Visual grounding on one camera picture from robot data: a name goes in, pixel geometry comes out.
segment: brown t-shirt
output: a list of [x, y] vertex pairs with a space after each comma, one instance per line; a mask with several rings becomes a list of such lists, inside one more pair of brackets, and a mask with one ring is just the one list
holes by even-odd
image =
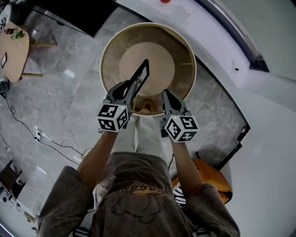
[[[189, 237], [196, 227], [218, 237], [240, 235], [216, 188], [210, 184], [193, 192], [181, 209], [173, 198], [167, 164], [159, 157], [113, 153], [105, 167], [105, 177], [111, 175], [115, 175], [115, 180], [93, 216], [94, 237]], [[75, 169], [66, 166], [40, 213], [39, 236], [67, 237], [92, 208], [92, 190]]]

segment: forearm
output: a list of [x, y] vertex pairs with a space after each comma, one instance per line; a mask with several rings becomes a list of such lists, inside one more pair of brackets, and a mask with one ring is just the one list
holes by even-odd
[[94, 148], [77, 168], [82, 181], [93, 190], [100, 182], [118, 133], [104, 132]]
[[203, 185], [203, 180], [194, 165], [185, 143], [174, 143], [171, 140], [175, 156], [178, 178], [185, 197]]

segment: brown chair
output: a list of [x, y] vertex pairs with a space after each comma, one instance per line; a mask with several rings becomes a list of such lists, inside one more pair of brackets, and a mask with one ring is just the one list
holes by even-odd
[[12, 187], [19, 176], [22, 174], [22, 170], [17, 174], [10, 165], [12, 160], [5, 166], [5, 168], [0, 173], [0, 182], [2, 185], [9, 191], [12, 190]]

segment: person's left arm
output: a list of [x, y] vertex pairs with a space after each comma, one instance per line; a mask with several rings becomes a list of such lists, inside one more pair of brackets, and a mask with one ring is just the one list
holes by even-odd
[[93, 208], [93, 189], [100, 182], [117, 133], [105, 132], [78, 169], [65, 166], [38, 218], [41, 237], [68, 236], [87, 210]]

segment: curved white wall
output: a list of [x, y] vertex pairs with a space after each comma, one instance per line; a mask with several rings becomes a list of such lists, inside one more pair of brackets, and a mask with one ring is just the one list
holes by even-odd
[[296, 83], [249, 70], [249, 63], [234, 40], [192, 0], [172, 0], [169, 4], [159, 0], [117, 2], [183, 34], [250, 124], [243, 147], [223, 169], [227, 177], [231, 176], [234, 190], [227, 207], [242, 236], [289, 236], [295, 228], [296, 216], [293, 181], [296, 177], [296, 93], [293, 93]]

